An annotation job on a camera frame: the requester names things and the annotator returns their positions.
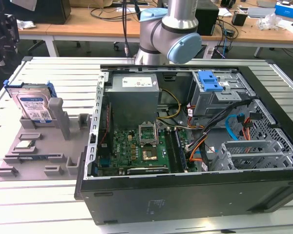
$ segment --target yellow wire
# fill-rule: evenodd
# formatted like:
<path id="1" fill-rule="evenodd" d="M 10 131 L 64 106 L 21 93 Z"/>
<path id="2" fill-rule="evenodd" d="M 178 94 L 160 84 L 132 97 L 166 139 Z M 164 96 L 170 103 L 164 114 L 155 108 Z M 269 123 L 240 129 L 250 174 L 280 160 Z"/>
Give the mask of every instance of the yellow wire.
<path id="1" fill-rule="evenodd" d="M 164 91 L 166 91 L 167 93 L 169 93 L 177 102 L 178 102 L 178 111 L 177 113 L 170 115 L 170 116 L 165 116 L 165 117 L 157 117 L 157 119 L 168 119 L 168 118 L 174 118 L 177 115 L 179 115 L 180 111 L 181 111 L 181 103 L 179 102 L 179 100 L 176 98 L 176 96 L 174 94 L 172 94 L 170 91 L 168 91 L 167 89 L 162 89 Z"/>

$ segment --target chip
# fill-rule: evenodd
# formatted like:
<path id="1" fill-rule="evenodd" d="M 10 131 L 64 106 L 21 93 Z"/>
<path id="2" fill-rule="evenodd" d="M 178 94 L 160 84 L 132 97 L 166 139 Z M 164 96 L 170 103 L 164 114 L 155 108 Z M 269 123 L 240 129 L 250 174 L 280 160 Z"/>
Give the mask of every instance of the chip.
<path id="1" fill-rule="evenodd" d="M 143 161 L 156 161 L 157 160 L 157 151 L 153 147 L 145 147 L 142 150 L 142 160 Z"/>

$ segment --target metal slotted table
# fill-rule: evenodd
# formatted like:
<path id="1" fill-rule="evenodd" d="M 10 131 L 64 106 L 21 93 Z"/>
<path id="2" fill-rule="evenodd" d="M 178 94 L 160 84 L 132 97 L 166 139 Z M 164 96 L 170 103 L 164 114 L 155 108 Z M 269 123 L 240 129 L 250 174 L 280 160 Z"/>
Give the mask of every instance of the metal slotted table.
<path id="1" fill-rule="evenodd" d="M 70 117 L 92 113 L 98 73 L 103 64 L 133 64 L 126 58 L 32 58 L 10 78 L 51 81 Z M 193 60 L 192 65 L 249 66 L 293 120 L 293 82 L 264 60 Z M 20 111 L 4 89 L 0 91 L 0 165 L 21 124 Z M 93 234 L 237 233 L 293 234 L 293 201 L 270 214 L 206 217 L 146 223 L 96 226 L 82 201 L 75 201 L 75 180 L 0 182 L 0 233 L 91 232 Z"/>

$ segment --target power connector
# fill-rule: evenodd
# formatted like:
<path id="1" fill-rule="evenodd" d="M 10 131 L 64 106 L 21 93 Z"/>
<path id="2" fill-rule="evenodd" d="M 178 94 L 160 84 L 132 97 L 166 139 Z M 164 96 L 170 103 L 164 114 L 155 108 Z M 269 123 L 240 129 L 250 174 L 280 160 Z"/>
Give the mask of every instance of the power connector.
<path id="1" fill-rule="evenodd" d="M 224 29 L 224 34 L 229 38 L 233 38 L 235 31 L 231 29 Z"/>

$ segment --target wooden desk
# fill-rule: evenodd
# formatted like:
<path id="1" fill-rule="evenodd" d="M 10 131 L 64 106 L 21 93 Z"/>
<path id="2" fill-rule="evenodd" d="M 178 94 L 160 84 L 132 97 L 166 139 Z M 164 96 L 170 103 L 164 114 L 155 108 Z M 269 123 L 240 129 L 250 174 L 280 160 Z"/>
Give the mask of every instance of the wooden desk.
<path id="1" fill-rule="evenodd" d="M 256 0 L 247 0 L 247 2 L 240 2 L 238 0 L 235 6 L 230 9 L 230 11 L 234 11 L 237 9 L 239 5 L 243 7 L 256 7 L 253 5 L 257 5 Z M 281 17 L 284 20 L 293 21 L 291 18 Z M 232 24 L 232 17 L 220 17 L 220 19 L 224 20 Z M 293 48 L 293 33 L 287 31 L 286 29 L 278 28 L 278 30 L 259 30 L 256 26 L 256 22 L 258 19 L 250 19 L 247 18 L 243 26 L 235 26 L 239 30 L 239 36 L 236 38 L 232 45 L 234 46 L 255 46 L 255 47 L 279 47 L 279 48 Z M 226 28 L 232 29 L 232 27 L 228 24 L 225 24 Z M 216 27 L 215 29 L 218 33 L 221 33 L 220 27 Z M 257 49 L 255 56 L 257 57 L 260 53 L 261 49 Z"/>
<path id="2" fill-rule="evenodd" d="M 51 26 L 49 23 L 36 23 L 35 28 L 19 30 L 20 35 L 47 35 L 47 29 Z"/>
<path id="3" fill-rule="evenodd" d="M 121 16 L 121 12 L 111 12 L 114 9 L 108 9 L 103 12 L 101 17 Z M 139 42 L 140 23 L 135 14 L 128 16 L 127 37 L 129 42 Z M 64 25 L 51 25 L 47 29 L 47 35 L 52 36 L 53 40 L 79 40 L 79 41 L 119 41 L 123 42 L 124 32 L 123 24 L 119 22 L 104 21 L 91 16 L 87 8 L 72 8 L 71 15 Z M 221 39 L 220 32 L 215 32 L 213 36 L 202 36 L 203 44 L 214 48 Z M 204 58 L 210 59 L 211 54 L 206 50 Z"/>
<path id="4" fill-rule="evenodd" d="M 238 2 L 230 10 L 233 11 L 237 6 L 252 7 L 256 5 L 256 0 L 247 0 L 247 2 Z M 121 12 L 111 12 L 107 9 L 101 17 L 121 16 Z M 127 22 L 127 37 L 129 42 L 139 42 L 140 24 L 136 15 L 127 17 L 131 19 Z M 232 17 L 220 17 L 226 22 L 231 23 Z M 239 36 L 232 43 L 233 46 L 258 47 L 255 55 L 258 56 L 261 47 L 293 48 L 293 34 L 284 29 L 263 30 L 260 31 L 256 26 L 257 19 L 246 19 L 244 26 L 236 28 L 239 30 Z M 71 15 L 64 25 L 38 24 L 35 29 L 20 31 L 21 39 L 42 39 L 46 45 L 51 57 L 58 57 L 59 53 L 54 43 L 56 40 L 78 40 L 86 41 L 87 51 L 89 51 L 89 41 L 119 41 L 124 42 L 124 33 L 122 22 L 109 22 L 97 19 L 90 15 L 87 8 L 72 8 Z M 202 36 L 203 44 L 206 44 L 204 57 L 210 59 L 215 46 L 222 38 L 221 29 L 216 26 L 213 36 Z"/>

